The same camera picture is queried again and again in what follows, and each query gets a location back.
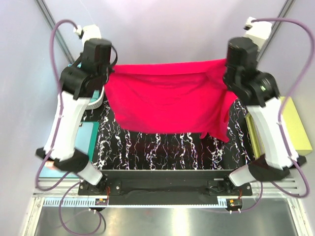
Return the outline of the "pink t shirt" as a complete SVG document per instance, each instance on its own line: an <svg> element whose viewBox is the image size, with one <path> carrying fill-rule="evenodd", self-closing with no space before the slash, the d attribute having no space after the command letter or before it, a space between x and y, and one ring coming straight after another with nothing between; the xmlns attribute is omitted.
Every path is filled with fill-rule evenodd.
<svg viewBox="0 0 315 236"><path fill-rule="evenodd" d="M226 60L116 65L105 94L116 122L148 134L198 133L228 142L236 95L223 82Z"/></svg>

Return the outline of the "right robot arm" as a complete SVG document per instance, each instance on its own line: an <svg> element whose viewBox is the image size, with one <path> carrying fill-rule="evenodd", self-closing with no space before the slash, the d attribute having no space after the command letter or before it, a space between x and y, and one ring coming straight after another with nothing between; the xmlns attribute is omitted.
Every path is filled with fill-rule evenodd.
<svg viewBox="0 0 315 236"><path fill-rule="evenodd" d="M273 22L300 26L311 42L309 57L290 88L290 94L301 82L314 59L315 39L312 32L305 24L293 19L249 17L244 26L246 33L229 40L223 81L251 114L265 150L255 161L235 169L225 177L223 188L229 195L236 194L242 185L253 181L274 184L286 178L291 168L302 173L301 167L306 164L306 158L294 148L283 119L288 99L280 99L276 79L271 74L257 69L258 53L271 35Z"/></svg>

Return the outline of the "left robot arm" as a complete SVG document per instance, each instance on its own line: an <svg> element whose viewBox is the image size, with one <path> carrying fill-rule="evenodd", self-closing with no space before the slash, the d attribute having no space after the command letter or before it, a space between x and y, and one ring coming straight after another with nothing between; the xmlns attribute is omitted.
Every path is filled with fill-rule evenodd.
<svg viewBox="0 0 315 236"><path fill-rule="evenodd" d="M100 195L106 190L106 177L97 170L87 154L75 148L75 139L84 111L96 90L103 92L116 64L111 62L115 50L109 40L101 37L97 25L76 26L74 32L83 43L83 52L61 74L57 75L58 103L52 129L44 147L35 154L44 162L74 173L89 183L89 189Z"/></svg>

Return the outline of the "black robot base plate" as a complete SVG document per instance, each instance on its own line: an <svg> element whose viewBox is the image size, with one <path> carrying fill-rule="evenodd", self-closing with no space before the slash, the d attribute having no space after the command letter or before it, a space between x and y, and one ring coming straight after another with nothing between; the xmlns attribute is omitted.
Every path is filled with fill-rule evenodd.
<svg viewBox="0 0 315 236"><path fill-rule="evenodd" d="M222 198L251 196L249 183L240 187L224 185L227 170L107 170L100 189L84 181L79 185L82 196L109 197L110 206L225 207Z"/></svg>

